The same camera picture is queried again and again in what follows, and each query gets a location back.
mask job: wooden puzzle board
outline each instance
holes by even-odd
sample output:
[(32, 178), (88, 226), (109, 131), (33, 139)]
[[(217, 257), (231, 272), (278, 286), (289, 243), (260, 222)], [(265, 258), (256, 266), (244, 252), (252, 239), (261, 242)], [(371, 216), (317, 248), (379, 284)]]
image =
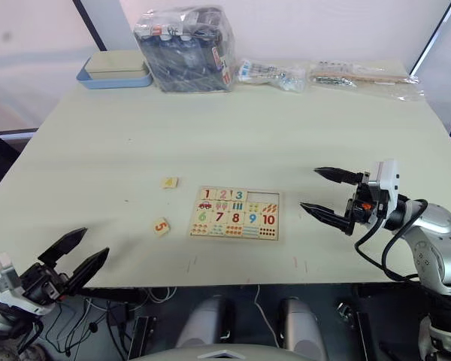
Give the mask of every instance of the wooden puzzle board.
[(279, 193), (201, 187), (189, 227), (191, 236), (279, 238)]

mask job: colorful number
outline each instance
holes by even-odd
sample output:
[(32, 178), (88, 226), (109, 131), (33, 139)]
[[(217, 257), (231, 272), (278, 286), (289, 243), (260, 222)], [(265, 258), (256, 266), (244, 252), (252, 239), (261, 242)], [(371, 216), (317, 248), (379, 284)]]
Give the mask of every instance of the colorful number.
[(162, 222), (162, 223), (156, 225), (156, 231), (162, 231), (165, 227), (167, 227), (167, 223)]
[(264, 217), (264, 224), (274, 224), (274, 222), (276, 221), (276, 219), (274, 218), (274, 216), (268, 216), (267, 214), (263, 215)]

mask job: white table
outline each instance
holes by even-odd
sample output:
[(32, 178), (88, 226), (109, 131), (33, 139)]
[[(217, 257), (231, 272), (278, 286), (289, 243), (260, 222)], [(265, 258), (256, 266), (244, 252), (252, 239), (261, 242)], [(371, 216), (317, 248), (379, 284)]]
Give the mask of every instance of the white table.
[[(0, 184), (0, 252), (20, 273), (64, 233), (86, 226), (58, 270), (71, 273), (110, 247), (90, 287), (385, 281), (353, 249), (364, 227), (347, 237), (298, 203), (342, 214), (354, 187), (313, 168), (364, 171), (387, 158), (399, 161), (403, 194), (451, 211), (451, 141), (425, 102), (318, 88), (166, 95), (78, 85)], [(167, 176), (180, 177), (177, 189), (160, 188)], [(280, 241), (190, 239), (201, 185), (280, 191)], [(161, 238), (151, 227), (159, 217), (171, 224)], [(377, 258), (390, 237), (381, 231), (365, 250)], [(390, 259), (396, 271), (414, 271), (405, 242)]]

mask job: plastic bag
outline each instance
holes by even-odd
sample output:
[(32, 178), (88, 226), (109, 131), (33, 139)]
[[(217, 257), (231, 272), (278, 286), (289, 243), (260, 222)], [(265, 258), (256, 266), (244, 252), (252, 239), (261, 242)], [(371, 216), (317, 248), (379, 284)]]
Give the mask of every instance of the plastic bag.
[(134, 35), (154, 80), (165, 92), (229, 91), (234, 35), (221, 8), (148, 11)]
[(347, 62), (311, 64), (309, 80), (317, 85), (411, 101), (423, 99), (417, 77)]
[(241, 61), (237, 77), (243, 83), (268, 83), (282, 90), (297, 93), (302, 92), (306, 84), (304, 68), (287, 68), (248, 59)]

